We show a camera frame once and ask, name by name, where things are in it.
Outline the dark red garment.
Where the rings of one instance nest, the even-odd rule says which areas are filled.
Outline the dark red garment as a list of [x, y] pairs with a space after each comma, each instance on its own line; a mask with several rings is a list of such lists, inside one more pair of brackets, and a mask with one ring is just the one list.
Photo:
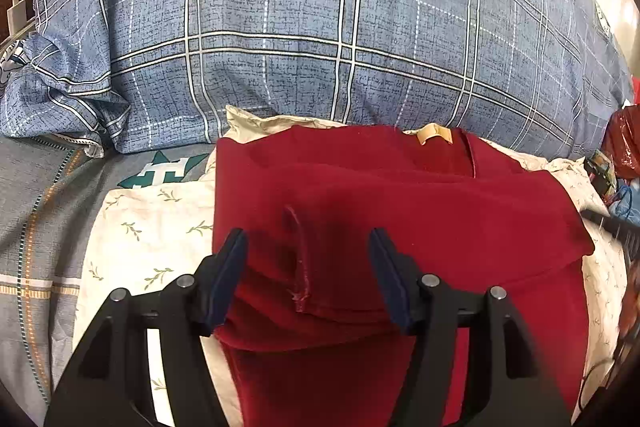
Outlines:
[[582, 260], [592, 239], [550, 173], [476, 136], [420, 142], [385, 126], [293, 127], [219, 141], [214, 242], [248, 256], [216, 332], [247, 426], [383, 426], [413, 341], [393, 323], [367, 252], [384, 229], [462, 291], [502, 286], [574, 407], [588, 346]]

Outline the light blue denim clothing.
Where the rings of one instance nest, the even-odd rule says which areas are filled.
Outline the light blue denim clothing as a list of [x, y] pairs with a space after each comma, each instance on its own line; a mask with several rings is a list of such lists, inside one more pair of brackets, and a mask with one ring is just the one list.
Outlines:
[[623, 185], [608, 206], [611, 216], [628, 221], [633, 225], [640, 225], [640, 195], [635, 186]]

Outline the red plastic bag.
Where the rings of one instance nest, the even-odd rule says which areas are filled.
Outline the red plastic bag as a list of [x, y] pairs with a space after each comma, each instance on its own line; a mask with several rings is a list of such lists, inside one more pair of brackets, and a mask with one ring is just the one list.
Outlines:
[[624, 107], [615, 112], [606, 127], [602, 150], [613, 161], [616, 176], [625, 180], [640, 176], [640, 108]]

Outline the cream leaf-print pillow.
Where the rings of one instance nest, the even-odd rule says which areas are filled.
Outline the cream leaf-print pillow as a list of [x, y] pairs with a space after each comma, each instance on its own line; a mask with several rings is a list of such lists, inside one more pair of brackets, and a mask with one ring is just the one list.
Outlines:
[[[282, 132], [298, 124], [311, 129], [331, 129], [344, 124], [319, 118], [278, 115], [259, 118], [228, 105], [230, 124], [225, 138], [246, 143]], [[587, 180], [582, 162], [568, 159], [548, 161], [515, 152], [494, 142], [486, 143], [510, 156], [529, 171], [546, 170], [570, 195], [578, 210], [604, 204]], [[157, 183], [146, 187], [109, 191], [93, 223], [82, 267], [73, 335], [74, 350], [82, 334], [114, 288], [125, 287], [132, 295], [160, 291], [171, 280], [193, 273], [210, 254], [215, 212], [215, 150], [207, 158], [205, 173], [196, 181]], [[586, 223], [594, 251], [582, 259], [582, 277], [589, 314], [588, 348], [584, 376], [587, 377], [582, 405], [596, 391], [613, 355], [618, 334], [620, 303], [627, 284], [623, 248], [599, 225]], [[238, 393], [229, 367], [215, 338], [203, 340], [206, 361], [230, 426], [243, 426]], [[151, 362], [152, 398], [157, 418], [174, 425], [160, 359]]]

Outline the grey patterned bed sheet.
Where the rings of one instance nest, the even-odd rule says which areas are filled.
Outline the grey patterned bed sheet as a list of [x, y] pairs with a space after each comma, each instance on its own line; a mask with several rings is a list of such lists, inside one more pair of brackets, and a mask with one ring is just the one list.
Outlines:
[[72, 352], [90, 231], [105, 195], [203, 174], [208, 145], [90, 158], [80, 147], [1, 140], [1, 400], [41, 425]]

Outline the blue plaid quilt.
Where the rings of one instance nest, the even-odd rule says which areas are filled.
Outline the blue plaid quilt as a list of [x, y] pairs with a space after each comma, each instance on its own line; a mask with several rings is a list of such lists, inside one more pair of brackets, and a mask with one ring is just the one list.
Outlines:
[[213, 143], [226, 109], [460, 127], [585, 155], [632, 97], [596, 0], [34, 0], [1, 130], [91, 156]]

